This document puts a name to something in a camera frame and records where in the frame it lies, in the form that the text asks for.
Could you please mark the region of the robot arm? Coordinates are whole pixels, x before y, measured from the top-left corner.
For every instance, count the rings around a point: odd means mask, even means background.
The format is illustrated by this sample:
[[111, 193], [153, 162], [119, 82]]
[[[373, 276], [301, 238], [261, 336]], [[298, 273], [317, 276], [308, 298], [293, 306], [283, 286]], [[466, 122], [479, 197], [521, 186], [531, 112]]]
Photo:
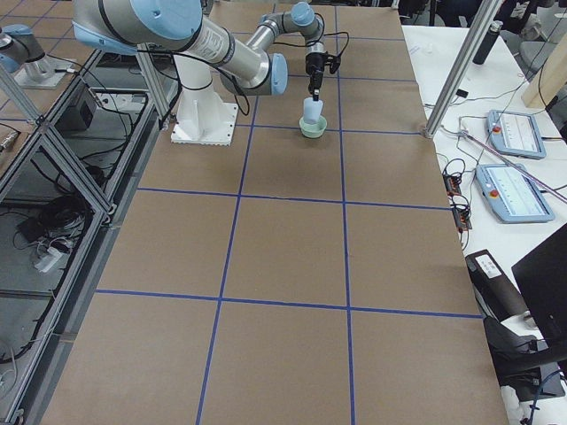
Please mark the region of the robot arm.
[[8, 73], [15, 73], [24, 64], [44, 57], [45, 51], [31, 27], [24, 24], [1, 27], [1, 65]]
[[76, 1], [75, 38], [98, 50], [133, 56], [151, 43], [223, 71], [225, 87], [236, 95], [275, 96], [285, 92], [287, 63], [268, 48], [282, 34], [299, 33], [306, 48], [308, 92], [320, 99], [324, 67], [324, 22], [306, 2], [260, 19], [247, 42], [203, 13], [199, 1]]

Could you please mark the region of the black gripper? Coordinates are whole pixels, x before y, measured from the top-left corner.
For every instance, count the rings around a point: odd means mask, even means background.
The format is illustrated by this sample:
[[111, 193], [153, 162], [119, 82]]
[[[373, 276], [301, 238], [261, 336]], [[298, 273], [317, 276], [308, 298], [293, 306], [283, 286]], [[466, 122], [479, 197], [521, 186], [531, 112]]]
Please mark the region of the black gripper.
[[306, 55], [306, 74], [309, 76], [308, 91], [314, 102], [320, 100], [320, 90], [327, 59], [327, 52], [311, 52]]

